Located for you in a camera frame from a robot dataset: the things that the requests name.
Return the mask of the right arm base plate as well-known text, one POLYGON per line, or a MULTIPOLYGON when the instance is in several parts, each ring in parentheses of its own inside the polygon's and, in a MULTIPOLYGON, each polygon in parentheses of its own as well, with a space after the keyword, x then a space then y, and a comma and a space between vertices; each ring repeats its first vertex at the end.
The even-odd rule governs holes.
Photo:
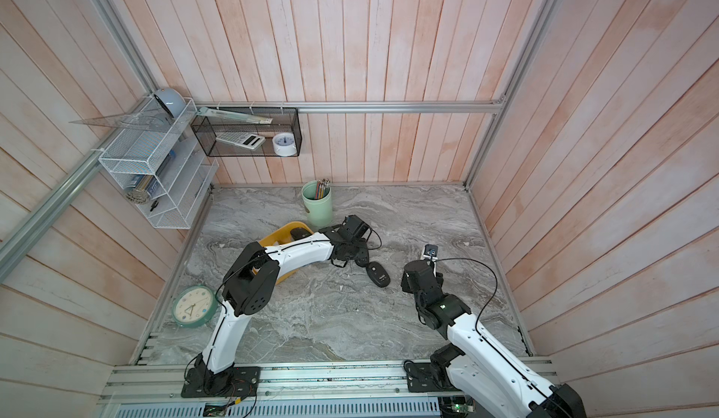
POLYGON ((407 389, 410 393, 432 393, 455 391, 454 386, 434 363, 404 360, 407 389))

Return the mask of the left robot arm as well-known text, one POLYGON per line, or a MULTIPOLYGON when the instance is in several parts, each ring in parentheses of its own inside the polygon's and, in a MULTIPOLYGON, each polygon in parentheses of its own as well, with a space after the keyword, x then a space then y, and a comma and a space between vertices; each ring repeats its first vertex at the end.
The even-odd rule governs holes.
POLYGON ((271 300, 282 277, 310 264, 330 261, 343 267, 353 261, 368 266, 368 239, 372 228, 356 215, 338 225, 283 245, 264 247, 253 242, 226 273, 217 292, 221 294, 220 316, 209 343, 198 358, 197 368, 216 376, 231 367, 252 315, 271 300))

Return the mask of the black mouse front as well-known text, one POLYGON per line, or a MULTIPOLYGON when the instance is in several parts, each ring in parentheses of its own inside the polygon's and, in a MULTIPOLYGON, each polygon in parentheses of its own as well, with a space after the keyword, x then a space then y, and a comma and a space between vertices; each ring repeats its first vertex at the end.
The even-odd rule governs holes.
POLYGON ((378 262, 370 262, 365 267, 369 279, 379 288, 386 288, 391 284, 391 277, 385 267, 378 262))

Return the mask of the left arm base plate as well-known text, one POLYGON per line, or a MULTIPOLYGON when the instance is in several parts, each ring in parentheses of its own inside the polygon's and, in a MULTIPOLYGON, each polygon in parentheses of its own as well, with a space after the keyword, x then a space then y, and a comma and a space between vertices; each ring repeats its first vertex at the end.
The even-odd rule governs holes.
POLYGON ((256 397, 260 367, 229 367, 213 374, 204 365, 192 367, 187 372, 180 396, 183 399, 206 397, 256 397))

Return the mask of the black mouse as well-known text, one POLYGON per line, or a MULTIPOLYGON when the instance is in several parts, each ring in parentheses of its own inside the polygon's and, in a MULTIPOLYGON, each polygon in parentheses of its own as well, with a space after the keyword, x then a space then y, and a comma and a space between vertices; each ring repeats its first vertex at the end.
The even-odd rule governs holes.
POLYGON ((365 267, 369 279, 379 288, 386 288, 391 284, 391 277, 385 267, 378 262, 370 262, 365 267))
POLYGON ((367 268, 367 266, 369 266, 369 264, 370 264, 369 252, 368 251, 360 251, 356 255, 354 261, 357 266, 362 267, 362 268, 367 268))

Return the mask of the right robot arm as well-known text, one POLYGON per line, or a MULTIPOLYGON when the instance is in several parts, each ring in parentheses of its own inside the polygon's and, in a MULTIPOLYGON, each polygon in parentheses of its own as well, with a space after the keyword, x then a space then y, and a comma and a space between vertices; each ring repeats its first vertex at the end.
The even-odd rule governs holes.
POLYGON ((448 344, 431 356, 439 389, 455 388, 495 417, 584 417, 580 395, 530 369, 487 330, 470 307, 442 290, 430 259, 404 266, 402 289, 412 294, 419 321, 448 344))

